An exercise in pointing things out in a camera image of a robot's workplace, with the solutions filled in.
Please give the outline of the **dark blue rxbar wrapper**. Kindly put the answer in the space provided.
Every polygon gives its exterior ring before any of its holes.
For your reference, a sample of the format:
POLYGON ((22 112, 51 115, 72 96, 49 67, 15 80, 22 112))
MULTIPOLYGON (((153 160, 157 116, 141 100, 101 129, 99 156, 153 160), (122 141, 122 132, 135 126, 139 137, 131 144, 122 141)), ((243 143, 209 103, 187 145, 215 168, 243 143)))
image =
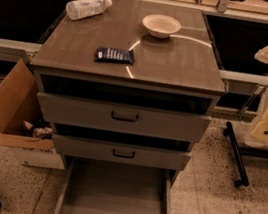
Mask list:
POLYGON ((102 63, 128 64, 134 63, 134 51, 100 47, 95 51, 95 61, 102 63))

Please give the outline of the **grey top drawer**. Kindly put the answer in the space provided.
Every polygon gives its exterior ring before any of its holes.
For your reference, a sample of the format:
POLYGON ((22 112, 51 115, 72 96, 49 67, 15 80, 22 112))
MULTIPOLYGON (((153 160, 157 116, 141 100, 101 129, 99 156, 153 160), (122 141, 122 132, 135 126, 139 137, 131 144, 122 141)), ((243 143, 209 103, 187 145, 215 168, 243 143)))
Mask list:
POLYGON ((150 107, 137 107, 39 92, 48 122, 154 138, 198 142, 211 118, 150 107))

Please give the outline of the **grey middle drawer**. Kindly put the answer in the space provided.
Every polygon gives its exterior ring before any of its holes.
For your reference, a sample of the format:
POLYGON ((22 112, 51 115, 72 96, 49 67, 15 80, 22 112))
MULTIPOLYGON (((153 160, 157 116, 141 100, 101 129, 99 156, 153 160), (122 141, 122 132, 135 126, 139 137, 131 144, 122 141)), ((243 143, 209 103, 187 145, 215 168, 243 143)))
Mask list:
POLYGON ((190 153, 147 146, 96 141, 58 134, 53 135, 52 139, 57 153, 114 163, 180 171, 191 158, 190 153))

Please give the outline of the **grey drawer cabinet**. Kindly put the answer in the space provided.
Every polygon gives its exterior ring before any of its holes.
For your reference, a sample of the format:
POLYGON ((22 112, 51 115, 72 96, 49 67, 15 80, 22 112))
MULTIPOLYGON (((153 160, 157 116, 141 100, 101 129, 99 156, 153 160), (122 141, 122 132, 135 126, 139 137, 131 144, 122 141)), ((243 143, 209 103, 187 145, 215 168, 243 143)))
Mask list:
POLYGON ((63 18, 31 64, 57 153, 176 178, 226 92, 205 20, 133 0, 63 18))

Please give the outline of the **grey open bottom drawer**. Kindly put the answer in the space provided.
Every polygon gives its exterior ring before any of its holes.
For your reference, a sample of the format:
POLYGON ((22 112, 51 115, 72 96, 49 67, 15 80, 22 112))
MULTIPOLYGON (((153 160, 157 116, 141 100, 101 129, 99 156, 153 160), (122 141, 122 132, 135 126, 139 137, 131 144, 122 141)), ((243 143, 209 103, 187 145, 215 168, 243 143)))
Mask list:
POLYGON ((167 170, 74 158, 53 214, 171 214, 167 170))

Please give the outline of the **black metal stand leg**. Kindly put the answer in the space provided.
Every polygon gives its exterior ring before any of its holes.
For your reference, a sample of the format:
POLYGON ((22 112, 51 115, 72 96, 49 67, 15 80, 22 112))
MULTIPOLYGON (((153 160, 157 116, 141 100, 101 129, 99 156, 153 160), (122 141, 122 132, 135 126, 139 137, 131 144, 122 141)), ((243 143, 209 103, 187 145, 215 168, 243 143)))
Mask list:
POLYGON ((234 129, 232 127, 232 124, 230 121, 226 122, 226 128, 223 131, 224 136, 228 137, 230 139, 230 144, 232 147, 232 151, 234 153, 234 158, 236 161, 236 165, 238 168, 238 172, 239 172, 239 178, 234 182, 234 186, 237 188, 240 188, 242 186, 249 186, 249 180, 248 180, 248 176, 247 173, 245 171, 245 167, 244 167, 244 162, 241 158, 241 154, 240 154, 240 149, 238 147, 238 142, 236 139, 236 135, 234 133, 234 129))

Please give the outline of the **white paper bowl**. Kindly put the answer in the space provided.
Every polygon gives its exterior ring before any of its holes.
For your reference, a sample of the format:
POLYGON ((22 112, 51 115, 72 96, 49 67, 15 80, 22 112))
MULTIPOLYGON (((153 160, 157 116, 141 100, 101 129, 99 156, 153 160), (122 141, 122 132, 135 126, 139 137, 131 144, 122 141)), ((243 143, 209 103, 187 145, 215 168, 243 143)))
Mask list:
POLYGON ((155 38, 169 38, 181 29, 180 22, 175 18, 164 15, 147 15, 143 18, 143 26, 149 31, 149 34, 155 38))

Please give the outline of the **clear plastic water bottle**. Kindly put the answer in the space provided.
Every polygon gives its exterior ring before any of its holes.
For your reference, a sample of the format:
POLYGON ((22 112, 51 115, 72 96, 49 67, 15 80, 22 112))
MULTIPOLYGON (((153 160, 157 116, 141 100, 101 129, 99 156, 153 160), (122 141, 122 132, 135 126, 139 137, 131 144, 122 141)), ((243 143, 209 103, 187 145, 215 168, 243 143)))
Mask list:
POLYGON ((112 6, 112 0, 77 0, 66 3, 68 18, 76 21, 102 14, 112 6))

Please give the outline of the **crumpled items in box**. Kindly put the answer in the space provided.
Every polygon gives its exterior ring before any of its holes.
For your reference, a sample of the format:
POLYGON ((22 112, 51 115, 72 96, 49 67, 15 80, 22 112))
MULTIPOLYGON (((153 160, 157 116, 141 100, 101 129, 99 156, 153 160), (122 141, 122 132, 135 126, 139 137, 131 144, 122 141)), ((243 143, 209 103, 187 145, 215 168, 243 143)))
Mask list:
POLYGON ((32 138, 50 138, 53 135, 53 130, 51 127, 36 127, 34 124, 29 123, 27 121, 23 122, 23 128, 28 133, 28 136, 32 136, 32 138))

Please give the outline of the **open cardboard box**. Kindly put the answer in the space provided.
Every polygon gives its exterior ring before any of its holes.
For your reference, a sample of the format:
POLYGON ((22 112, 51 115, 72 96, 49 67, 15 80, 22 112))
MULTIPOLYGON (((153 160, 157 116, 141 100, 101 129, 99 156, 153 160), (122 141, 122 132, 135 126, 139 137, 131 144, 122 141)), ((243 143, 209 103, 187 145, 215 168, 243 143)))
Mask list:
POLYGON ((23 60, 19 60, 0 83, 0 146, 11 150, 24 166, 64 169, 60 154, 50 138, 33 138, 23 128, 27 121, 41 125, 41 108, 34 75, 23 60))

